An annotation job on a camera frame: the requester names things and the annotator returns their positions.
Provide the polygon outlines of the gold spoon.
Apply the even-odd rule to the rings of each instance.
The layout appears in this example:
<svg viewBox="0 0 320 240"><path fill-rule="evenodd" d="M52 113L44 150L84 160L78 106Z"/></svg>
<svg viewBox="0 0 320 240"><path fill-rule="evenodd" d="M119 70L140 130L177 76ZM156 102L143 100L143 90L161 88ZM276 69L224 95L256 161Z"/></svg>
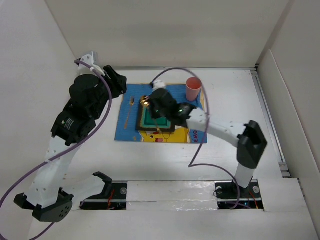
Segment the gold spoon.
<svg viewBox="0 0 320 240"><path fill-rule="evenodd" d="M142 105L143 108L146 108L149 112L151 112L151 104L150 104L150 100L149 100L149 97L146 96L146 95L143 95L141 98L140 98L140 104ZM153 120L153 123L154 125L156 126L156 130L161 133L161 130L157 124L157 121L151 116L151 119Z"/></svg>

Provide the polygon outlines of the green square ceramic plate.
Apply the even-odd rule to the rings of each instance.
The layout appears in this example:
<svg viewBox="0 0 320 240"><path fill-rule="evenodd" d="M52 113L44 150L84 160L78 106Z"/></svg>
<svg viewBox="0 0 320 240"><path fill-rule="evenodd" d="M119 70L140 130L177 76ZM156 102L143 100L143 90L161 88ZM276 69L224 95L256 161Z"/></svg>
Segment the green square ceramic plate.
<svg viewBox="0 0 320 240"><path fill-rule="evenodd" d="M137 131L146 131L146 132L157 132L156 126L151 119L151 112L146 108L142 107L139 100L137 119L135 124L135 129ZM175 125L172 124L168 119L164 117L155 119L159 129L164 133L173 133L175 131Z"/></svg>

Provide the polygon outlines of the gold fork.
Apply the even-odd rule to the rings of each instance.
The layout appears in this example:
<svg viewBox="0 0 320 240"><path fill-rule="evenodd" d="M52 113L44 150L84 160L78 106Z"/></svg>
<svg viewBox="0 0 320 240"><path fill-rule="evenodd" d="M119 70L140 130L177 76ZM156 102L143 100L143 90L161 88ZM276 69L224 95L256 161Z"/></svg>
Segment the gold fork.
<svg viewBox="0 0 320 240"><path fill-rule="evenodd" d="M131 113L131 110L132 110L132 107L133 107L134 103L135 103L135 97L131 96L130 97L130 101L129 101L129 110L128 110L126 121L125 121L125 124L124 124L124 129L126 129L128 127L130 113Z"/></svg>

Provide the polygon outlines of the pink plastic cup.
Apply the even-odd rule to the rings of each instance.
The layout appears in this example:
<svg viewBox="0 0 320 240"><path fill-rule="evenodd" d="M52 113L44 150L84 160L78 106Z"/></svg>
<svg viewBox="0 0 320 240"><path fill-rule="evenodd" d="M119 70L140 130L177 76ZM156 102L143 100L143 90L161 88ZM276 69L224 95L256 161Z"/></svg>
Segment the pink plastic cup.
<svg viewBox="0 0 320 240"><path fill-rule="evenodd" d="M194 101L197 99L198 94L202 88L202 82L197 77L190 77L186 81L186 99L188 101Z"/></svg>

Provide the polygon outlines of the blue yellow Pikachu cloth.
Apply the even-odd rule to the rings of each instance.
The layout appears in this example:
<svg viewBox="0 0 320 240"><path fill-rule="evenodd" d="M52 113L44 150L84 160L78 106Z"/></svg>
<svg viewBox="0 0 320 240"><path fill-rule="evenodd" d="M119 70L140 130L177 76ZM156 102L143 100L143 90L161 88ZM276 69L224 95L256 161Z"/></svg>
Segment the blue yellow Pikachu cloth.
<svg viewBox="0 0 320 240"><path fill-rule="evenodd" d="M199 144L207 142L201 93L186 98L184 84L155 90L150 84L128 84L115 133L116 141Z"/></svg>

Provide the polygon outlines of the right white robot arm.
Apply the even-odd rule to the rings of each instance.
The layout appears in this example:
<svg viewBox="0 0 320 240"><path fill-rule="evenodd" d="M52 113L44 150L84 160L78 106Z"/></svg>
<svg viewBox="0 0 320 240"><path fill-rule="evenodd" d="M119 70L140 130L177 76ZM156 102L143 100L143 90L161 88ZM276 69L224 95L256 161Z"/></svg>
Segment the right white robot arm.
<svg viewBox="0 0 320 240"><path fill-rule="evenodd" d="M236 123L215 120L191 103L178 103L164 88L154 90L147 97L147 102L152 118L164 117L176 126L204 132L237 148L236 181L231 184L231 191L237 197L249 192L249 184L268 145L256 121Z"/></svg>

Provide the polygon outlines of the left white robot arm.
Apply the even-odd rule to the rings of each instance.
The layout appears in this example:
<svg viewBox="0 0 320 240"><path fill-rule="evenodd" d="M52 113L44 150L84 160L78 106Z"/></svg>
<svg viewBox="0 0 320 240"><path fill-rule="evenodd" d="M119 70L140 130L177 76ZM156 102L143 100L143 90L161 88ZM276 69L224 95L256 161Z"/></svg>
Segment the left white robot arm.
<svg viewBox="0 0 320 240"><path fill-rule="evenodd" d="M47 160L37 171L29 190L15 196L16 205L31 210L39 222L58 223L69 214L73 204L112 194L113 180L99 171L76 186L64 188L62 184L80 149L79 143L94 132L96 120L109 114L110 99L126 91L127 78L110 65L103 67L101 76L87 73L75 78L69 88L70 99L52 126Z"/></svg>

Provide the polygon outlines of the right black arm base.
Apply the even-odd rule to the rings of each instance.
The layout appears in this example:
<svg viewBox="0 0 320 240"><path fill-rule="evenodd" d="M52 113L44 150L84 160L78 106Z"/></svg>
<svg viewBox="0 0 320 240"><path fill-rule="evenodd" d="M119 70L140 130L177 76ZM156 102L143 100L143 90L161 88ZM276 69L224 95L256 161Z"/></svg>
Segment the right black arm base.
<svg viewBox="0 0 320 240"><path fill-rule="evenodd" d="M233 181L216 181L213 196L217 198L219 210L235 209L259 209L263 210L263 200L260 186L257 180L252 180L247 188L236 187Z"/></svg>

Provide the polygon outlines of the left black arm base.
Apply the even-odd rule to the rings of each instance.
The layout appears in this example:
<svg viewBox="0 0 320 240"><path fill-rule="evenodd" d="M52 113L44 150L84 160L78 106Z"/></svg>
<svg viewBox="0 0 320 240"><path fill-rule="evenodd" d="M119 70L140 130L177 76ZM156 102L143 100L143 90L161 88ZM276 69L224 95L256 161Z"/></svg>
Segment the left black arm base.
<svg viewBox="0 0 320 240"><path fill-rule="evenodd" d="M113 181L102 172L95 172L93 176L98 177L103 182L102 190L95 195L91 195L79 205L81 210L108 210L118 211L127 209L127 181Z"/></svg>

